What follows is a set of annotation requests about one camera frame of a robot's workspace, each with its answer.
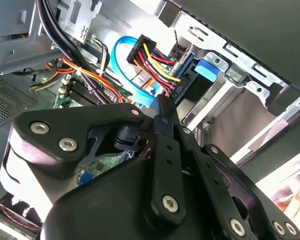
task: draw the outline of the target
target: power cable bundle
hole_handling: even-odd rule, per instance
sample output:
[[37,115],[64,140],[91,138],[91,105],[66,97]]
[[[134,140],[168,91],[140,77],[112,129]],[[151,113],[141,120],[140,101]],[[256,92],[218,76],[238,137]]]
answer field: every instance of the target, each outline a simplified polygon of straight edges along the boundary
[[[48,0],[35,0],[35,3],[44,31],[54,42],[54,44],[62,51],[62,53],[69,59],[69,63],[76,65],[78,69],[86,70],[93,74],[89,64],[79,49],[66,36],[66,34],[58,25]],[[93,77],[91,77],[89,74],[82,74],[81,77],[91,93],[96,95],[103,104],[113,103],[99,83],[94,81]]]

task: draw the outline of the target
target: mounting hole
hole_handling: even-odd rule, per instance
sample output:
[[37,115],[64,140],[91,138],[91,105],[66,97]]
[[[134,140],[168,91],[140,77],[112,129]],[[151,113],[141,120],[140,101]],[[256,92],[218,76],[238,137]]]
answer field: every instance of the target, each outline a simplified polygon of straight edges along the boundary
[[171,166],[174,164],[170,159],[167,159],[166,162]]

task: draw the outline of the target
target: metal bracket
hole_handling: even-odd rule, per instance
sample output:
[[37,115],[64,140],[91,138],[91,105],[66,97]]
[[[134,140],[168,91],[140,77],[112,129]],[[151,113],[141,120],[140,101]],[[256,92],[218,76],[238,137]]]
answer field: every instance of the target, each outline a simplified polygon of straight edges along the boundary
[[42,26],[34,4],[29,36],[0,41],[0,75],[41,64],[61,57],[58,49],[51,49],[52,41],[42,32]]
[[83,44],[87,40],[92,20],[100,12],[102,6],[101,1],[97,1],[97,4],[95,2],[95,0],[71,0],[70,3],[62,1],[63,4],[59,5],[69,7],[65,19],[63,19],[62,29]]

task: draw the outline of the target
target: cable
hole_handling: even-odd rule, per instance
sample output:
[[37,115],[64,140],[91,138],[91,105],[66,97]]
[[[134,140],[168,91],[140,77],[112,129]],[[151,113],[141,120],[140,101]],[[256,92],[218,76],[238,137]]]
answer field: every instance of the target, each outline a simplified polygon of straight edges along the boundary
[[120,68],[118,60],[117,60],[117,47],[120,44],[129,44],[134,46],[137,42],[137,39],[131,36],[123,36],[118,39],[115,43],[112,52],[111,52],[111,66],[113,68],[113,72],[118,76],[121,84],[127,89],[129,92],[133,94],[131,99],[141,105],[146,107],[150,107],[152,102],[155,100],[155,97],[149,94],[147,91],[141,89],[137,84],[130,81],[130,78],[126,76],[123,70]]
[[176,63],[175,61],[171,61],[171,60],[164,59],[164,58],[159,57],[159,56],[157,56],[157,55],[155,55],[155,54],[153,54],[153,53],[151,53],[151,56],[152,56],[154,59],[156,59],[156,60],[158,60],[158,61],[160,61],[160,62],[162,62],[162,63],[164,63],[164,64],[174,65],[174,64]]
[[99,72],[100,77],[102,77],[103,74],[104,74],[104,70],[105,70],[105,67],[106,67],[106,61],[107,61],[106,48],[104,46],[102,46],[102,60],[101,60],[100,72]]
[[139,57],[141,58],[141,61],[142,61],[145,65],[147,65],[149,68],[151,68],[151,70],[152,70],[153,72],[155,72],[156,75],[158,75],[159,77],[161,77],[160,79],[163,79],[163,80],[165,80],[165,81],[167,81],[167,82],[170,82],[170,83],[174,83],[174,82],[172,82],[169,78],[163,76],[163,75],[155,68],[155,66],[153,66],[153,64],[151,64],[151,63],[149,62],[149,60],[148,60],[147,57],[146,57],[146,52],[145,52],[144,49],[141,49],[141,52],[139,51],[138,54],[139,54]]
[[[45,64],[45,66],[48,68],[48,69],[50,69],[50,70],[52,70],[52,66],[50,66],[48,63],[44,63]],[[74,72],[75,70],[72,68],[72,67],[69,67],[69,68],[60,68],[60,67],[58,67],[57,69],[56,69],[56,72],[58,73],[58,74],[72,74],[73,72]]]
[[[161,81],[159,80],[159,77],[156,78],[157,76],[156,76],[156,74],[155,74],[154,72],[150,73],[150,72],[148,71],[149,69],[146,69],[145,67],[141,66],[141,64],[140,64],[136,59],[134,59],[133,61],[134,61],[134,63],[135,63],[139,68],[141,68],[142,70],[144,70],[150,77],[156,79],[156,80],[159,82],[159,84],[160,84],[160,83],[163,83],[163,82],[161,82]],[[163,86],[162,84],[161,84],[161,87],[163,88],[163,90],[165,91],[165,93],[166,93],[168,96],[170,96],[168,89],[167,89],[165,86]]]
[[140,75],[140,73],[142,73],[142,69],[133,78],[131,78],[130,81],[132,82],[136,77]]
[[28,76],[28,75],[37,75],[37,74],[45,74],[51,72],[52,68],[40,69],[40,70],[32,70],[32,71],[15,71],[12,74],[17,76]]
[[[147,45],[144,43],[143,46],[144,46],[144,50],[145,50],[146,55],[148,56],[148,59],[150,60],[150,62],[151,62],[152,64],[157,65],[159,68],[162,68],[162,66],[161,66],[156,60],[154,60],[154,59],[151,57],[151,54],[150,54],[150,52],[149,52],[149,49],[148,49]],[[174,76],[170,76],[169,74],[165,73],[165,72],[162,71],[161,69],[158,69],[158,71],[159,71],[163,76],[167,77],[168,79],[171,79],[171,80],[176,81],[176,82],[181,82],[181,79],[176,78],[176,77],[174,77]]]
[[59,24],[57,23],[48,0],[42,0],[42,2],[54,33],[62,40],[62,42],[65,44],[65,46],[73,55],[73,58],[79,63],[79,65],[90,71],[90,66],[85,60],[84,56],[81,54],[76,45],[66,36],[64,31],[60,28]]
[[[42,23],[42,26],[47,33],[47,35],[52,39],[52,41],[58,46],[58,48],[63,52],[63,54],[78,66],[81,66],[87,70],[90,70],[90,66],[78,50],[78,48],[73,44],[72,41],[65,35],[61,30],[55,17],[52,14],[50,5],[46,0],[35,0],[37,5],[38,14]],[[98,84],[93,84],[89,82],[89,78],[82,77],[87,85],[91,88],[93,93],[100,98],[103,104],[112,103],[109,97],[103,92]]]
[[68,49],[63,45],[61,39],[58,36],[54,35],[54,33],[50,27],[50,23],[47,20],[48,16],[45,11],[45,6],[44,6],[44,3],[42,2],[42,0],[35,0],[35,4],[36,4],[39,18],[40,18],[40,21],[41,21],[41,24],[42,24],[42,27],[43,27],[45,33],[57,45],[57,47],[61,50],[61,52],[67,58],[69,58],[70,60],[73,60],[73,56],[68,51]]
[[[70,62],[70,61],[69,61],[68,59],[66,59],[65,57],[62,58],[62,61],[63,61],[65,64],[67,64],[67,65],[69,65],[70,67],[72,67],[73,69],[75,69],[75,70],[77,70],[77,71],[79,70],[79,67],[78,67],[78,66],[74,65],[72,62]],[[112,86],[107,80],[105,80],[103,77],[100,77],[100,76],[96,75],[95,73],[93,73],[93,72],[91,72],[91,71],[88,71],[88,70],[86,70],[86,69],[80,69],[80,72],[83,73],[83,74],[81,74],[82,77],[85,76],[85,75],[87,75],[88,77],[91,77],[92,79],[94,79],[94,80],[98,81],[99,83],[101,83],[102,85],[104,85],[106,88],[110,89],[110,90],[117,96],[119,103],[123,103],[123,102],[124,102],[124,100],[123,100],[121,94],[118,92],[118,90],[117,90],[115,87],[113,87],[113,86]]]
[[150,78],[148,81],[146,81],[144,84],[142,84],[140,88],[147,89],[151,84],[154,83],[154,81],[155,80],[153,78]]
[[42,83],[37,83],[33,86],[31,86],[29,88],[29,91],[33,91],[33,90],[36,90],[38,88],[41,88],[41,87],[45,87],[47,86],[51,81],[53,81],[59,74],[56,72],[53,76],[51,76],[49,79],[47,79],[46,81],[42,82]]
[[9,215],[9,213],[5,210],[5,208],[3,206],[0,207],[1,211],[3,212],[3,214],[8,218],[10,219],[12,222],[26,228],[26,229],[30,229],[32,231],[39,231],[40,228],[37,227],[37,226],[29,226],[29,225],[26,225],[22,222],[19,222],[18,220],[14,219],[12,216]]
[[178,52],[179,52],[178,35],[177,35],[177,31],[175,29],[173,31],[174,31],[174,37],[175,37],[175,58],[177,58]]
[[160,83],[166,85],[167,87],[170,87],[173,90],[175,89],[175,86],[173,86],[170,82],[166,82],[163,79],[161,79],[160,76],[153,69],[151,69],[151,65],[147,63],[147,61],[145,60],[145,58],[141,54],[141,52],[139,52],[139,57],[140,57],[143,65],[155,76],[155,79],[157,79]]

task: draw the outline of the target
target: perforated metal panel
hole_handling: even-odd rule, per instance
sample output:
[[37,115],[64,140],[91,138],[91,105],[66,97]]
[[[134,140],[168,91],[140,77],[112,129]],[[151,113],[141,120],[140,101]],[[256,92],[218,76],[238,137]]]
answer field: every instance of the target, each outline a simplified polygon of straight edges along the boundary
[[0,123],[36,103],[35,99],[0,79]]

